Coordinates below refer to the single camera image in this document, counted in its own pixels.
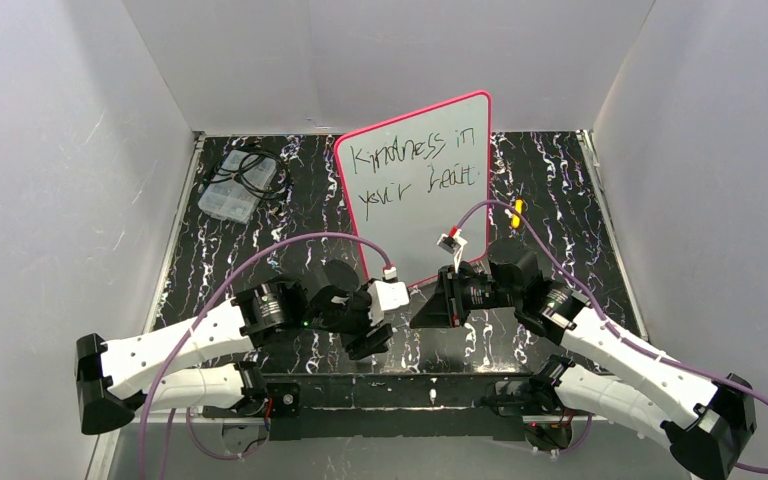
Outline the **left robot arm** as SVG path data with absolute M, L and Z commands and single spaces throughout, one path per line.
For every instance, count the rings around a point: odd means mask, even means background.
M 361 360 L 386 352 L 393 335 L 386 319 L 408 303 L 393 270 L 362 282 L 348 263 L 331 260 L 301 277 L 278 275 L 239 291 L 202 320 L 125 339 L 84 335 L 76 341 L 74 368 L 80 431 L 118 430 L 142 410 L 211 407 L 264 415 L 275 398 L 254 362 L 211 368 L 205 362 L 290 343 L 305 330 L 339 335 L 348 357 Z

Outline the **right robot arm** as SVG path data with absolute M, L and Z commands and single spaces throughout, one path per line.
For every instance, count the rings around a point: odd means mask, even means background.
M 487 260 L 486 272 L 466 262 L 440 268 L 435 291 L 411 328 L 455 328 L 474 310 L 511 308 L 527 331 L 614 376 L 554 357 L 532 377 L 532 389 L 547 387 L 555 403 L 653 439 L 698 478 L 729 476 L 756 430 L 748 382 L 734 374 L 712 380 L 678 368 L 675 359 L 601 319 L 585 295 L 546 276 L 536 252 L 516 239 L 493 242 Z

